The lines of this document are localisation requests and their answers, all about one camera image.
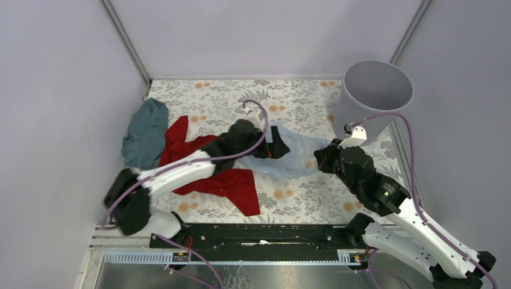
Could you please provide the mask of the light blue plastic trash bag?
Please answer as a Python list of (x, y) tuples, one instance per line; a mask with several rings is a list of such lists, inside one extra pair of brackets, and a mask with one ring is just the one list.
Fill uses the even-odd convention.
[(253, 156), (243, 157), (239, 163), (248, 169), (267, 174), (280, 181), (288, 181), (318, 172), (314, 151), (326, 148), (329, 142), (287, 129), (279, 122), (271, 122), (271, 128), (277, 128), (283, 143), (290, 152), (278, 159), (259, 159)]

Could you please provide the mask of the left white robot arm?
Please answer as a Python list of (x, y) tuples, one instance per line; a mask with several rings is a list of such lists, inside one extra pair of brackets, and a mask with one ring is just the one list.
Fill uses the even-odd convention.
[(170, 246), (182, 246), (187, 239), (186, 230), (171, 225), (178, 218), (152, 213), (151, 200), (197, 184), (204, 184), (214, 193), (242, 191), (255, 195), (254, 178), (239, 175), (233, 165), (243, 157), (276, 160), (288, 154), (290, 149), (281, 139), (278, 128), (272, 126), (270, 131), (272, 140), (266, 141), (265, 132), (249, 120), (240, 119), (227, 132), (213, 137), (178, 161), (140, 173), (129, 168), (121, 170), (104, 198), (108, 215), (122, 235), (155, 232), (164, 235)]

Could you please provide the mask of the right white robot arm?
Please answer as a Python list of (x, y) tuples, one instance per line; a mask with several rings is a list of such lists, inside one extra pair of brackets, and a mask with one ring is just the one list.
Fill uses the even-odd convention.
[(346, 230), (346, 242), (364, 244), (388, 253), (423, 274), (434, 288), (481, 288), (483, 277), (498, 288), (490, 271), (495, 257), (477, 252), (442, 229), (398, 181), (377, 172), (373, 159), (353, 146), (343, 148), (334, 139), (314, 152), (319, 171), (336, 175), (368, 210), (407, 232), (404, 238), (388, 232), (371, 217), (358, 213)]

